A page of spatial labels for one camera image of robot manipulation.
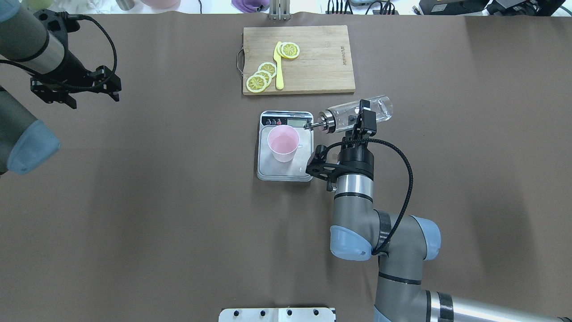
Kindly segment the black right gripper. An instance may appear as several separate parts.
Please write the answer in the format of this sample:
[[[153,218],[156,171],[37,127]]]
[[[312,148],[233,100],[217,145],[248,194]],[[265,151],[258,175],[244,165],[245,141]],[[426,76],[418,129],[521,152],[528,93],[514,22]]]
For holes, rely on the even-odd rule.
[[[370,109],[370,101],[361,99],[359,102],[359,115],[349,116],[351,130],[347,131],[348,141],[357,141],[362,137],[374,136],[377,133],[376,112]],[[374,155],[367,147],[367,143],[351,143],[342,145],[338,155],[338,164],[344,169],[343,174],[361,174],[373,181]]]

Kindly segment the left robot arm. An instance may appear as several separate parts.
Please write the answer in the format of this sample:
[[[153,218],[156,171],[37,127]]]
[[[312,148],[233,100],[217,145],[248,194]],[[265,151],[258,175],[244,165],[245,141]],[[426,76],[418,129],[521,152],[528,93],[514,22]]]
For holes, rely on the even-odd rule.
[[[69,35],[90,22],[106,38],[112,51],[111,67],[87,68],[70,49]],[[18,0],[1,2],[1,65],[22,71],[17,78],[45,104],[61,104],[75,110],[76,94],[93,93],[120,100],[122,83],[117,75],[117,49],[109,33],[94,17],[41,9],[31,12]],[[56,134],[31,107],[1,86],[1,173],[28,174],[60,149]]]

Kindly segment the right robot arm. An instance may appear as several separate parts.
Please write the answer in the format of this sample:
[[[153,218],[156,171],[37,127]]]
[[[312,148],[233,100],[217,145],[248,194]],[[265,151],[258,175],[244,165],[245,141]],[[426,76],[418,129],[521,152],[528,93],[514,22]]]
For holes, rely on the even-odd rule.
[[[376,140],[377,122],[392,114],[388,97],[360,100],[327,108],[321,118],[328,133],[345,133],[339,143],[330,249],[338,258],[365,261],[378,257],[374,301],[376,322],[568,322],[503,308],[485,302],[429,291],[421,285],[425,261],[437,257],[441,232],[431,220],[406,216],[413,174],[405,154],[393,144]],[[374,156],[369,143],[378,143],[402,158],[408,175],[406,198],[398,215],[373,206]]]

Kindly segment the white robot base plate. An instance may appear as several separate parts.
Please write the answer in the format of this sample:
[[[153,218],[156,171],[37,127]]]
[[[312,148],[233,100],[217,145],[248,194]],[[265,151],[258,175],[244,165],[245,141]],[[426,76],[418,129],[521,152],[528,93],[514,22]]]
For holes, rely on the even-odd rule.
[[[327,307],[228,308],[219,322],[335,322],[335,309]]]

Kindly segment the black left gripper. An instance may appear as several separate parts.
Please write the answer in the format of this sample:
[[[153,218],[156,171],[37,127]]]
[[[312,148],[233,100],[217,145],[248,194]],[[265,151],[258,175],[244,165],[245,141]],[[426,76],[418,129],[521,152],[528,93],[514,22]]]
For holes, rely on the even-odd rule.
[[[105,93],[120,101],[121,79],[108,67],[101,65],[91,71],[82,63],[61,63],[47,73],[31,74],[30,90],[47,104],[57,102],[77,109],[72,93]]]

